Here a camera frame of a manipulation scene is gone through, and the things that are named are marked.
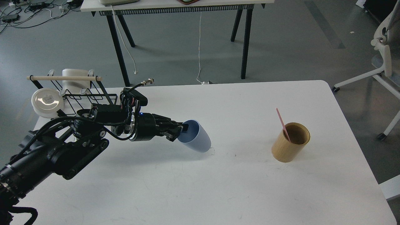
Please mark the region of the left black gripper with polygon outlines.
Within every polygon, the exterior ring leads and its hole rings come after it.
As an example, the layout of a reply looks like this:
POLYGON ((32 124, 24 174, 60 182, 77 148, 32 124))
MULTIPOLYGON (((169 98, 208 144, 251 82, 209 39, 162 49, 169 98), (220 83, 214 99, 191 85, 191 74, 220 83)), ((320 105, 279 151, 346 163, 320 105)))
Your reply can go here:
POLYGON ((158 114, 140 113, 135 121, 137 122, 134 134, 129 141, 149 141, 155 136, 165 136, 167 140, 174 142, 180 133, 189 129, 189 124, 172 121, 171 118, 158 114))

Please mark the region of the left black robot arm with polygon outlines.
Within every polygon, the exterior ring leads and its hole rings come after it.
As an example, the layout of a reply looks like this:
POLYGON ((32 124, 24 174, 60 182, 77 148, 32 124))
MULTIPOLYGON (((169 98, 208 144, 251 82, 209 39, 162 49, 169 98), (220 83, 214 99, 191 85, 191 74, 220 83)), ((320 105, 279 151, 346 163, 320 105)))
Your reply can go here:
POLYGON ((72 179, 109 146, 106 134, 122 141, 165 136, 173 142, 188 131, 188 124, 140 111, 148 100, 136 89, 153 82, 149 79, 124 88, 120 104, 93 103, 90 109, 77 111, 76 116, 61 113, 39 130, 29 131, 19 145, 20 152, 1 169, 1 224, 9 225, 14 213, 29 213, 26 225, 33 224, 37 210, 17 207, 19 200, 53 173, 72 179))

